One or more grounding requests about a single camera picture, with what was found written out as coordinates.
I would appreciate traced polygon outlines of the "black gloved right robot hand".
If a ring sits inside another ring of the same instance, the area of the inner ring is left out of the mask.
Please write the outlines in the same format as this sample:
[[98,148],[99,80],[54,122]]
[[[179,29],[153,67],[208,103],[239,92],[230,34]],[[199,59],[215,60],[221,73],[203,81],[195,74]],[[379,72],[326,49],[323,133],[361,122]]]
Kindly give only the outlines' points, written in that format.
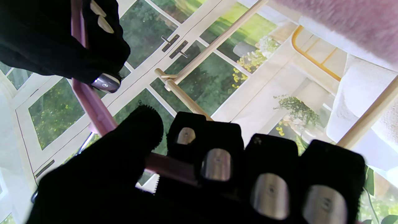
[[85,48],[71,34],[70,0],[2,0],[0,60],[42,76],[76,79],[106,93],[121,85],[130,55],[116,0],[84,0]]

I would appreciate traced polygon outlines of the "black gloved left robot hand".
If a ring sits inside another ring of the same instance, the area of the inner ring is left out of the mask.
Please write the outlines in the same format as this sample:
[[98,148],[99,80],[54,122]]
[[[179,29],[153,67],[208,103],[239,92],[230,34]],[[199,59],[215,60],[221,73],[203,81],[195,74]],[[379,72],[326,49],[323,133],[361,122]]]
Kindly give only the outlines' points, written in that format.
[[167,156],[192,165],[196,185],[160,176],[136,187],[160,145],[161,116],[138,106],[118,127],[41,178],[27,224],[357,224],[365,184],[358,153],[292,140],[179,112]]

